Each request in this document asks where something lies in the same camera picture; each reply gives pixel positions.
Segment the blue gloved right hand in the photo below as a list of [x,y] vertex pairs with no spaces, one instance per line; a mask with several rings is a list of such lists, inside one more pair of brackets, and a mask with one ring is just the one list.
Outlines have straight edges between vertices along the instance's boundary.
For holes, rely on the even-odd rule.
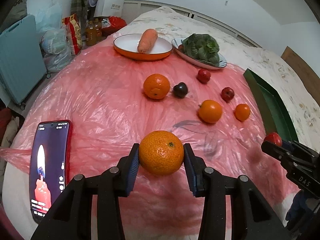
[[300,212],[311,213],[312,209],[308,206],[307,201],[310,199],[309,195],[304,190],[300,190],[293,198],[293,202],[285,216],[286,221],[295,219]]

